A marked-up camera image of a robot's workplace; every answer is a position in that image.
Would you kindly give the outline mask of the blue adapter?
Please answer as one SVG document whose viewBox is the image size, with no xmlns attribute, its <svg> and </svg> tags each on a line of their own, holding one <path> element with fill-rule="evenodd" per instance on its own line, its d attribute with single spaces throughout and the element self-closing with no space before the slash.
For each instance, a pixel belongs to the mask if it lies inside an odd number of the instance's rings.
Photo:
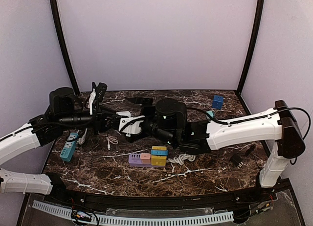
<svg viewBox="0 0 313 226">
<path fill-rule="evenodd" d="M 152 149 L 151 150 L 151 155 L 155 155 L 155 156 L 168 156 L 168 150 L 155 150 Z"/>
</svg>

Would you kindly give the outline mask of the purple power strip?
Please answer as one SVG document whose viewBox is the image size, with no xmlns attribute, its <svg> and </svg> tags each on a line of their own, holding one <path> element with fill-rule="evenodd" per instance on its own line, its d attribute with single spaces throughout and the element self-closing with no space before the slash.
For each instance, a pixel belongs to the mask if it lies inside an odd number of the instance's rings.
<svg viewBox="0 0 313 226">
<path fill-rule="evenodd" d="M 140 154 L 129 154 L 128 162 L 132 167 L 152 167 L 152 164 L 143 164 L 140 160 Z"/>
</svg>

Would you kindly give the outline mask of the pink charger plug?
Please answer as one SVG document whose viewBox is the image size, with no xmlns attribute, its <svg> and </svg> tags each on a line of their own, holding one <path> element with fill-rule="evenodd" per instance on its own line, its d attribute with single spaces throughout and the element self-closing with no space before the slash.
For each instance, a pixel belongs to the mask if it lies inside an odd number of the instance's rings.
<svg viewBox="0 0 313 226">
<path fill-rule="evenodd" d="M 150 153 L 141 153 L 140 160 L 143 164 L 150 164 L 151 163 L 151 154 Z"/>
</svg>

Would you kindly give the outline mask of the yellow cube socket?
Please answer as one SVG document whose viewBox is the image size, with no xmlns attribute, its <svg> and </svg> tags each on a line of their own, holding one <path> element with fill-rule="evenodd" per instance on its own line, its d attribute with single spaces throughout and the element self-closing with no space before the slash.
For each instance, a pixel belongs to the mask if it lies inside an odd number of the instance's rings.
<svg viewBox="0 0 313 226">
<path fill-rule="evenodd" d="M 167 150 L 166 146 L 153 146 L 152 149 L 155 150 Z M 167 156 L 155 156 L 151 155 L 152 166 L 165 166 L 167 161 Z"/>
</svg>

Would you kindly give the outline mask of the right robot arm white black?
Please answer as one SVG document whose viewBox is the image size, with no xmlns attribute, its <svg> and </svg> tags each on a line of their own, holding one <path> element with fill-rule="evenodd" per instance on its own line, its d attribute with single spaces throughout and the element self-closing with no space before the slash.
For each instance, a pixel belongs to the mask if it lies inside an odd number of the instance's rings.
<svg viewBox="0 0 313 226">
<path fill-rule="evenodd" d="M 272 188 L 288 163 L 306 149 L 305 135 L 292 110 L 285 101 L 279 100 L 273 108 L 257 114 L 226 120 L 206 114 L 203 121 L 188 122 L 189 107 L 175 99 L 164 98 L 155 105 L 143 105 L 137 117 L 128 111 L 114 113 L 109 126 L 132 140 L 151 136 L 190 155 L 272 140 L 271 154 L 256 180 L 259 188 Z"/>
</svg>

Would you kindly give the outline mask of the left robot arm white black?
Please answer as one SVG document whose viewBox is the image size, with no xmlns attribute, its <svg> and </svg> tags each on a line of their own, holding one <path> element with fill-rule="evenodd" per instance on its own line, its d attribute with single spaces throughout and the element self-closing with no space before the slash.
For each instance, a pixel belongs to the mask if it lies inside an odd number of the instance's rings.
<svg viewBox="0 0 313 226">
<path fill-rule="evenodd" d="M 49 106 L 46 112 L 39 115 L 17 130 L 0 139 L 1 164 L 25 153 L 29 150 L 43 147 L 55 139 L 61 137 L 66 130 L 94 128 L 100 131 L 105 124 L 106 116 L 100 108 L 100 102 L 106 93 L 105 83 L 92 83 L 92 91 L 89 97 L 89 110 L 75 109 L 79 102 L 74 90 L 62 87 L 49 94 Z M 49 195 L 62 181 L 55 174 L 27 174 L 0 170 L 1 193 L 39 193 Z"/>
</svg>

